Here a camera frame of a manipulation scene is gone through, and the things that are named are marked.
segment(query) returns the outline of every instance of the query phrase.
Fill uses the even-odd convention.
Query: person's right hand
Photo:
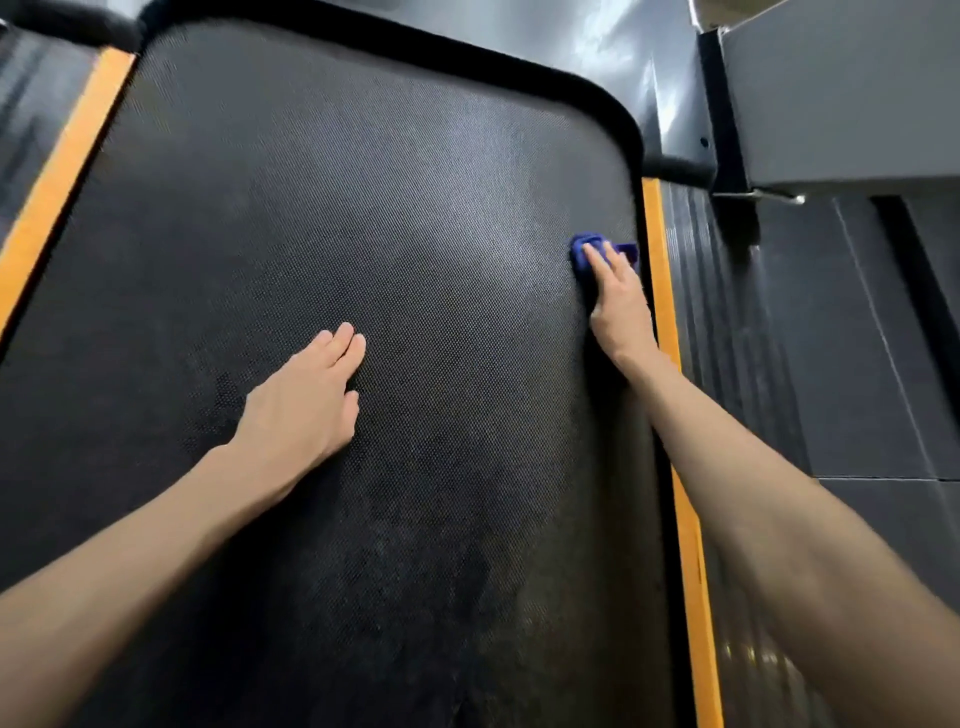
[[[590,328],[611,361],[627,374],[632,367],[644,366],[660,350],[639,276],[610,241],[603,245],[609,264],[591,245],[584,246],[599,292]]]

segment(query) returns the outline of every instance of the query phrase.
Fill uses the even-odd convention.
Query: person's left hand
[[[280,502],[353,438],[360,396],[347,391],[347,381],[366,349],[351,324],[340,324],[336,334],[321,331],[247,396],[236,434],[218,457],[244,474],[251,505]]]

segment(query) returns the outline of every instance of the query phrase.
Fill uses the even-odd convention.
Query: hand
[[[609,241],[603,245],[609,264],[593,246],[584,246],[599,291],[590,314],[590,328],[611,361],[628,375],[628,370],[642,367],[660,349],[639,276]]]
[[[347,381],[367,342],[353,326],[321,331],[247,396],[233,439],[223,447],[235,472],[254,489],[251,505],[269,508],[353,438],[359,395]]]

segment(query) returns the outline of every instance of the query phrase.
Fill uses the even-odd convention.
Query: gray metal panel
[[[92,48],[33,33],[0,38],[0,247],[96,55]]]
[[[947,390],[876,208],[853,195],[838,198],[835,207],[930,474],[960,479],[960,424],[950,411]],[[953,235],[957,230],[960,227],[953,228]]]
[[[948,504],[960,484],[935,480],[822,480],[910,566],[960,611],[960,541]]]
[[[73,0],[140,19],[145,0]],[[716,160],[697,30],[686,0],[330,0],[582,77],[638,124],[644,173],[709,185]],[[154,3],[176,6],[175,0]]]
[[[831,200],[757,207],[762,264],[812,474],[931,477]]]
[[[960,177],[960,3],[786,0],[723,46],[747,174],[823,183]]]
[[[913,195],[904,201],[950,317],[960,324],[960,191]]]

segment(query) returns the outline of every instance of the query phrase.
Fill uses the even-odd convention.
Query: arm
[[[853,510],[677,371],[626,258],[587,252],[593,331],[787,654],[851,724],[960,724],[960,618]]]
[[[349,442],[365,348],[350,324],[321,332],[251,392],[229,444],[0,595],[0,725],[62,723],[193,569]]]

